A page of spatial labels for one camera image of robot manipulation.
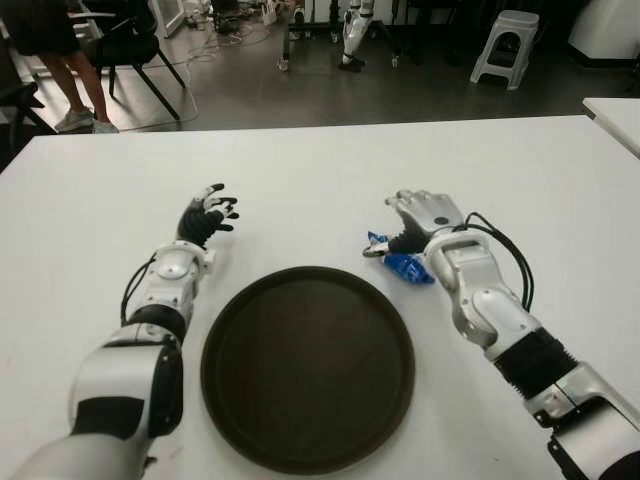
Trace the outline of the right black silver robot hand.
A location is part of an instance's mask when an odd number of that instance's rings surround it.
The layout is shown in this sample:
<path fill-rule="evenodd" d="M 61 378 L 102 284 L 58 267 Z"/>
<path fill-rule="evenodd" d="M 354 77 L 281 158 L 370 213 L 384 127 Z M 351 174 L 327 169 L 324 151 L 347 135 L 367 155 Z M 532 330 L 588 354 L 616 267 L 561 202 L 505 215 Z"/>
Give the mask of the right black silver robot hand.
<path fill-rule="evenodd" d="M 446 194 L 403 189 L 387 197 L 385 204 L 399 215 L 404 229 L 387 241 L 366 247 L 362 252 L 365 258 L 422 253 L 437 234 L 463 222 L 461 212 Z"/>

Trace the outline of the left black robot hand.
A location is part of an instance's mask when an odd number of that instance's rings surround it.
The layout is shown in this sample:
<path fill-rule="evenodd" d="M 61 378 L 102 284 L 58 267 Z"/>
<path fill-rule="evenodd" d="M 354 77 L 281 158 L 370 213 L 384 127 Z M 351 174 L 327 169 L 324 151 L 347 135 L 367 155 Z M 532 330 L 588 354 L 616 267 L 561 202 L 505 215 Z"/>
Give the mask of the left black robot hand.
<path fill-rule="evenodd" d="M 229 221 L 239 218 L 235 211 L 238 199 L 222 196 L 224 188 L 223 183 L 215 183 L 192 198 L 179 220 L 177 239 L 203 248 L 216 232 L 234 230 Z"/>

